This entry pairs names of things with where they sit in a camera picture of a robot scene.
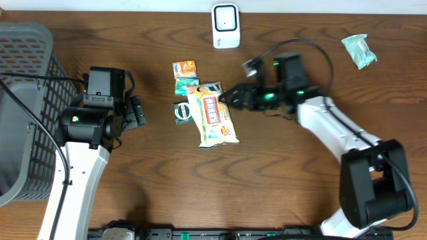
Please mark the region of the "yellow snack bag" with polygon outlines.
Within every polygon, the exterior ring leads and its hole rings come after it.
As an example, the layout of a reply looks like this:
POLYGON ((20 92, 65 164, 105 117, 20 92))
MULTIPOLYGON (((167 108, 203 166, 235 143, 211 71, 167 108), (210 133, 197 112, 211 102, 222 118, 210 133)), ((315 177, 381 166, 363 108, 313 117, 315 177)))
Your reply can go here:
POLYGON ((200 133, 200 149, 240 142, 228 106, 219 100, 222 93, 219 81, 187 87, 189 110, 200 133))

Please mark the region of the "green Zam-Buk box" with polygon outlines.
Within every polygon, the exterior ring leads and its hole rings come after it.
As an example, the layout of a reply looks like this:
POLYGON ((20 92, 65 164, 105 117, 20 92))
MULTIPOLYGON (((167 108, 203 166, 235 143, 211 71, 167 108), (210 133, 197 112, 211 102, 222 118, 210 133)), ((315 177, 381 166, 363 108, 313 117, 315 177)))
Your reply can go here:
POLYGON ((188 102, 174 103, 173 112, 175 123, 177 125, 193 123, 193 117, 191 115, 188 102))

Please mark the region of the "teal tissue packet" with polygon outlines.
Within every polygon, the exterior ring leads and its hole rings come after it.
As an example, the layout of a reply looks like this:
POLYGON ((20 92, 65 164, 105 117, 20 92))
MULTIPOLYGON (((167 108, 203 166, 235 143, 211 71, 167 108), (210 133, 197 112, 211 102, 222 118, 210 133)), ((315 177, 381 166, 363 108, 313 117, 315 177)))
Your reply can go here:
POLYGON ((175 95, 186 96, 188 86, 199 85, 199 79, 194 78, 176 78, 175 79, 175 95))

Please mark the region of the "orange tissue packet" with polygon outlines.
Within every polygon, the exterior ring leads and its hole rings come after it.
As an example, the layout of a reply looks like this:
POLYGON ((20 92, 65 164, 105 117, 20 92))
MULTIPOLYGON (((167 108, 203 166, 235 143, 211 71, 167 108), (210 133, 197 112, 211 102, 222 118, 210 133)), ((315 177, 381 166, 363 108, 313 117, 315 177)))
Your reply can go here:
POLYGON ((173 75, 175 78, 196 78, 197 71, 194 60, 173 62, 173 75))

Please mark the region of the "light teal packet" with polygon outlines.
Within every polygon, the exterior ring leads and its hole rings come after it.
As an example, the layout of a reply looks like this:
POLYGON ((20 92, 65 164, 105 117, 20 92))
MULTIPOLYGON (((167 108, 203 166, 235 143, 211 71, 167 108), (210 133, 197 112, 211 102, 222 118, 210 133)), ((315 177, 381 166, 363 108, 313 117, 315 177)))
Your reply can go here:
POLYGON ((357 34, 341 40, 359 70, 378 60, 365 40, 367 36, 367 34, 357 34))

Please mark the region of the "grey plastic mesh basket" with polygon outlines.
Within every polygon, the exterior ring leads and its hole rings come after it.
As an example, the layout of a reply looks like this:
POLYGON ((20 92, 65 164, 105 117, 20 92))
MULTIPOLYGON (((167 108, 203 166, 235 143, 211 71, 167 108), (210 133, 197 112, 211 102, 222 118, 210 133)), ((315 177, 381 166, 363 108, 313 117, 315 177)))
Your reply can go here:
MULTIPOLYGON (((55 120, 77 95, 42 24, 1 24, 1 81, 55 132, 55 120)), ((55 170, 50 138, 10 98, 1 93, 1 205, 49 197, 55 170)))

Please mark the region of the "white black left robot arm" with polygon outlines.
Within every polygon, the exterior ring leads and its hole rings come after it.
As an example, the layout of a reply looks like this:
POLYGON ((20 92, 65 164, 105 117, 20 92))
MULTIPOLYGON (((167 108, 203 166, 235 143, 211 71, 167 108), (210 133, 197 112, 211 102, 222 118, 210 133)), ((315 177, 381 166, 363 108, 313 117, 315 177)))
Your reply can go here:
POLYGON ((39 239, 86 239, 97 186, 123 131, 145 125, 139 97, 116 109, 67 107, 57 118, 56 166, 39 239))

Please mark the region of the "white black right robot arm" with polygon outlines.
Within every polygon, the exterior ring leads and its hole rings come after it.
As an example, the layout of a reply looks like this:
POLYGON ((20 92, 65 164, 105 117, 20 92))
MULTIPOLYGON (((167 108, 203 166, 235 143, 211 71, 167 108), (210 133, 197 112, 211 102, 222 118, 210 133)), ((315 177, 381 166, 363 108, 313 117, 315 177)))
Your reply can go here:
POLYGON ((248 77, 256 83, 240 83, 219 96, 219 101, 236 109, 266 111, 284 108, 285 118, 314 134, 340 164, 340 209, 318 227, 323 236, 360 238, 375 231, 397 231, 383 223, 401 213, 413 211, 412 228, 419 206, 410 184, 406 154, 395 139, 383 141, 366 132, 343 114, 326 92, 310 86, 301 56, 282 53, 273 62, 277 85, 266 85, 261 57, 244 63, 248 77))

